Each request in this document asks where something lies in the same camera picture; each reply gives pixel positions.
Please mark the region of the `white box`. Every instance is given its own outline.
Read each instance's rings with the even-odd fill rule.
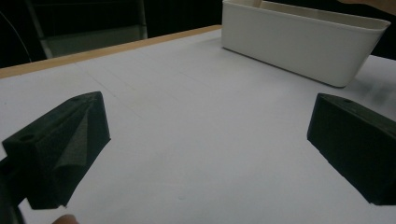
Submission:
[[[222,44],[335,87],[359,72],[389,21],[255,0],[223,1]]]

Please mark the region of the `white tabletop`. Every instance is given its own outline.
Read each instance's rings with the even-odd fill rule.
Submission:
[[[396,62],[370,56],[335,89],[223,49],[220,35],[0,79],[2,140],[70,97],[105,97],[112,140],[67,208],[24,201],[27,223],[394,224],[396,207],[367,203],[306,132],[319,92],[396,120]]]

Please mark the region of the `table surface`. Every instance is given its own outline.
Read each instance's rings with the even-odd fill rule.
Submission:
[[[224,49],[218,26],[161,38],[0,70],[0,139],[75,95],[105,98],[112,140],[67,208],[22,202],[27,223],[395,223],[306,132],[319,92],[396,120],[396,62],[370,56],[335,89]]]

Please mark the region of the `white bin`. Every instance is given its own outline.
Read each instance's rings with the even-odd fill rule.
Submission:
[[[223,1],[222,44],[335,87],[359,72],[390,22],[254,0]]]

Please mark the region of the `human hand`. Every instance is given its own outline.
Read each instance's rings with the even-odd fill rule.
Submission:
[[[364,4],[396,16],[396,0],[338,0],[346,4]]]
[[[64,215],[56,219],[52,224],[78,224],[75,216]]]

